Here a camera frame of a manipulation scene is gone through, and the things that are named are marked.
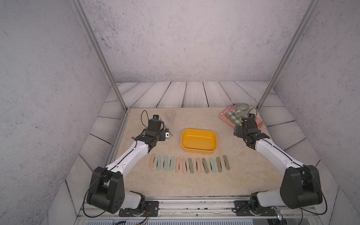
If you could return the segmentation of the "light blue folding knife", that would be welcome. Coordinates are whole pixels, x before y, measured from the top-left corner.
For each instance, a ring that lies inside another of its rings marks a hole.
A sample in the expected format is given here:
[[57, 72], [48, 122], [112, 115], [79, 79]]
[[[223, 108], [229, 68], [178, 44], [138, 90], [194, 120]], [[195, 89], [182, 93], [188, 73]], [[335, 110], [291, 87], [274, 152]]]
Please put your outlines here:
[[170, 158], [169, 171], [172, 172], [174, 170], [175, 157]]

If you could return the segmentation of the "yellow plastic storage box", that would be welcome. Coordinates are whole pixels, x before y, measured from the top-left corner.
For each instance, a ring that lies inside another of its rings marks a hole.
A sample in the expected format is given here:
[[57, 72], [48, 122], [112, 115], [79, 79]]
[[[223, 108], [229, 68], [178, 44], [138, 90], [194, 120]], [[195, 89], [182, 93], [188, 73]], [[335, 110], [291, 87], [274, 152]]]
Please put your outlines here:
[[186, 129], [181, 135], [181, 147], [185, 152], [213, 154], [218, 148], [218, 137], [213, 131]]

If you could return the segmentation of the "sage folding knife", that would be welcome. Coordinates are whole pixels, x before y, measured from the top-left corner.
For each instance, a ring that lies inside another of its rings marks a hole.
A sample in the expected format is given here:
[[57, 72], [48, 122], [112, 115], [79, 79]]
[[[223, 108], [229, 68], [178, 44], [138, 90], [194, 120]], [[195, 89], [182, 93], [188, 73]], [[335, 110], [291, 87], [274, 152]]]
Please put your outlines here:
[[223, 171], [223, 169], [222, 169], [222, 164], [221, 164], [220, 157], [216, 157], [216, 162], [217, 162], [217, 170], [218, 170], [219, 173], [221, 173]]

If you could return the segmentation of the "olive green folding knife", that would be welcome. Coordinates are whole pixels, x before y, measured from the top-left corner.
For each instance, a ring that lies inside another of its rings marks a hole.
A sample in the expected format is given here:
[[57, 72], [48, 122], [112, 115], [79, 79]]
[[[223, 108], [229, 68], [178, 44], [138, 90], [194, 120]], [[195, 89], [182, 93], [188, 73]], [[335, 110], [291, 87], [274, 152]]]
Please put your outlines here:
[[193, 165], [193, 160], [192, 158], [188, 158], [188, 166], [189, 166], [189, 171], [190, 173], [194, 173], [194, 165]]

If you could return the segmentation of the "teal folding knife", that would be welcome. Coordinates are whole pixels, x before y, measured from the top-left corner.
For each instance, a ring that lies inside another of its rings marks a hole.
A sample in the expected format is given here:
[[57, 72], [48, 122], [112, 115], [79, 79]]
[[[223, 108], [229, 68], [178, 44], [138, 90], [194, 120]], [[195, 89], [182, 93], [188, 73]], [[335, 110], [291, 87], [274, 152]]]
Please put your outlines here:
[[211, 171], [212, 171], [213, 173], [216, 173], [216, 167], [215, 167], [214, 159], [210, 158], [210, 159], [209, 159], [209, 162], [210, 162], [210, 166], [211, 166]]

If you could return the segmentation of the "grey green folding knife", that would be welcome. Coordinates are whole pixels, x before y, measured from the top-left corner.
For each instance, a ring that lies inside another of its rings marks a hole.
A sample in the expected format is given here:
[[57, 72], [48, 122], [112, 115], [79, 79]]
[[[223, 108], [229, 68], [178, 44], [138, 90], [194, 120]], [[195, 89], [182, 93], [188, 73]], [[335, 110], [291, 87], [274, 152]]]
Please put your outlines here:
[[208, 174], [210, 171], [209, 171], [209, 167], [208, 167], [208, 164], [207, 164], [207, 161], [205, 158], [202, 158], [202, 164], [203, 164], [205, 173]]

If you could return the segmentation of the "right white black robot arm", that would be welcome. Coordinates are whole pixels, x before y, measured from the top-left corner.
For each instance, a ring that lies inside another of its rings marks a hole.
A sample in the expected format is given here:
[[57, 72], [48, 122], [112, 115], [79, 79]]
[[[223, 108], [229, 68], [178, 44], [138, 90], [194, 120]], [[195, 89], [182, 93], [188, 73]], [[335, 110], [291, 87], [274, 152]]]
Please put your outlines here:
[[324, 196], [318, 169], [305, 165], [280, 149], [256, 124], [235, 126], [234, 135], [246, 146], [265, 156], [283, 175], [279, 190], [251, 194], [250, 210], [259, 214], [264, 208], [288, 207], [297, 209], [319, 205]]

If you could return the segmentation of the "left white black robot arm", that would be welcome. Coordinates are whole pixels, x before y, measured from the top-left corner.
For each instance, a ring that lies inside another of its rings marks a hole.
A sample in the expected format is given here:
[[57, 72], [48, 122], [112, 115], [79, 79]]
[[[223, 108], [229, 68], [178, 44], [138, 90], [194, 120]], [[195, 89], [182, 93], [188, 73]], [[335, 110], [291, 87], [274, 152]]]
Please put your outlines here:
[[111, 214], [119, 210], [128, 210], [135, 215], [142, 214], [145, 210], [145, 196], [138, 192], [125, 191], [126, 176], [157, 142], [167, 141], [169, 135], [167, 128], [156, 132], [144, 129], [140, 135], [133, 138], [132, 145], [117, 160], [94, 170], [85, 202]]

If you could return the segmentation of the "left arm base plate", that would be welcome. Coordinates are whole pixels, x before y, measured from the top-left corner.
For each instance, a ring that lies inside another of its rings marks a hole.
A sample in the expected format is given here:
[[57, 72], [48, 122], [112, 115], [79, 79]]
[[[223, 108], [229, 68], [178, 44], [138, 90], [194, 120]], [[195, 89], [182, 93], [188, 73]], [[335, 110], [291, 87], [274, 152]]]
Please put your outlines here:
[[157, 217], [159, 201], [145, 201], [137, 209], [120, 209], [119, 217]]

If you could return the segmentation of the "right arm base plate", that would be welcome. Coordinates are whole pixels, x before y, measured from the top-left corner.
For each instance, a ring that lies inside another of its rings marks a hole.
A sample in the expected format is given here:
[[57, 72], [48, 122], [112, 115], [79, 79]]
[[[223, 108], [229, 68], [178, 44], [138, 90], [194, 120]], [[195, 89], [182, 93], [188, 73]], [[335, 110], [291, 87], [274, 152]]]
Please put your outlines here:
[[234, 201], [232, 212], [242, 217], [274, 217], [277, 215], [272, 207], [255, 206], [250, 201]]

